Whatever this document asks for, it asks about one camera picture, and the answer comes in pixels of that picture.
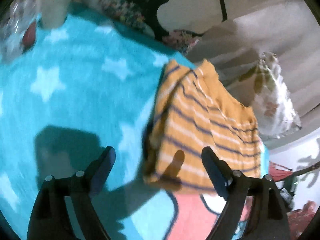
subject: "floral pillow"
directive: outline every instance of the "floral pillow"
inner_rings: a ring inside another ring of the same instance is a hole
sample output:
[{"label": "floral pillow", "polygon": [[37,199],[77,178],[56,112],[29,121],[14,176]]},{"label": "floral pillow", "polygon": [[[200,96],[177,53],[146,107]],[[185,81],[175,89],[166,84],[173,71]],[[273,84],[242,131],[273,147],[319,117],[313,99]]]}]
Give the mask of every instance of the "floral pillow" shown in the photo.
[{"label": "floral pillow", "polygon": [[78,0],[186,54],[213,25],[267,0]]},{"label": "floral pillow", "polygon": [[248,72],[226,87],[240,103],[252,106],[262,140],[280,138],[301,129],[280,73],[276,55],[264,53]]}]

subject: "metal screw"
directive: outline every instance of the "metal screw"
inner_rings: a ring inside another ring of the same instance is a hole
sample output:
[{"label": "metal screw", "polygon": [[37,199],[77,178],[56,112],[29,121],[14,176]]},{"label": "metal screw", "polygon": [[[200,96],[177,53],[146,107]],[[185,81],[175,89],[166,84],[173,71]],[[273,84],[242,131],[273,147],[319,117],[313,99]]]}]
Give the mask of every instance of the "metal screw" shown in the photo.
[{"label": "metal screw", "polygon": [[234,170],[232,174],[236,177],[240,177],[242,175],[242,172],[238,170]]},{"label": "metal screw", "polygon": [[264,176],[264,177],[265,177],[266,180],[272,181],[272,177],[271,177],[269,174],[267,174],[267,175]]},{"label": "metal screw", "polygon": [[52,177],[51,175],[48,175],[48,176],[46,176],[46,177],[44,178],[44,180],[45,180],[45,181],[50,181],[50,180],[52,180],[52,178],[53,178],[53,177]]},{"label": "metal screw", "polygon": [[84,175],[84,171],[77,171],[76,176],[77,177],[82,177]]}]

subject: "turquoise fleece blanket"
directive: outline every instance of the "turquoise fleece blanket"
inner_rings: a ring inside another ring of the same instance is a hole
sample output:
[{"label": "turquoise fleece blanket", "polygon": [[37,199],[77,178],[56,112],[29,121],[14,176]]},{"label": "turquoise fleece blanket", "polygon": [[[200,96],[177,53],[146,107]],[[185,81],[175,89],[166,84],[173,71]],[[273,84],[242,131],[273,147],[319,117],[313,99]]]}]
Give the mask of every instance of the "turquoise fleece blanket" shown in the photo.
[{"label": "turquoise fleece blanket", "polygon": [[[36,35],[31,50],[0,65],[2,213],[26,239],[44,177],[71,176],[113,146],[116,163],[92,200],[107,232],[116,240],[172,239],[183,207],[172,194],[143,184],[142,139],[163,66],[170,59],[194,65],[78,4],[62,27],[38,26]],[[70,199],[66,202],[76,235],[83,239]]]}]

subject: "striped cloth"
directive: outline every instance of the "striped cloth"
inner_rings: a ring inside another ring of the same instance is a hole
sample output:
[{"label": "striped cloth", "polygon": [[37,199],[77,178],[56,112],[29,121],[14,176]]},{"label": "striped cloth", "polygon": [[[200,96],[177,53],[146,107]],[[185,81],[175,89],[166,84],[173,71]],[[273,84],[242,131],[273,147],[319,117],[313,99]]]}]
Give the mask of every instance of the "striped cloth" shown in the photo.
[{"label": "striped cloth", "polygon": [[148,136],[145,181],[183,193],[213,193],[201,151],[210,146],[231,169],[260,177],[258,125],[207,60],[195,70],[171,61],[159,88]]}]

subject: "paper cup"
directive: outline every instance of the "paper cup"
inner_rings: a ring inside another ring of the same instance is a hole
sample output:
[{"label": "paper cup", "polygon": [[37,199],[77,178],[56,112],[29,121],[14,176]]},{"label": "paper cup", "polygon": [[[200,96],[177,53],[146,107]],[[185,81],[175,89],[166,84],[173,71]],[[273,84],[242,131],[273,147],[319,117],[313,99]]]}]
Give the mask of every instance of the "paper cup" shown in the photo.
[{"label": "paper cup", "polygon": [[45,29],[55,29],[63,25],[71,0],[40,0],[42,25]]}]

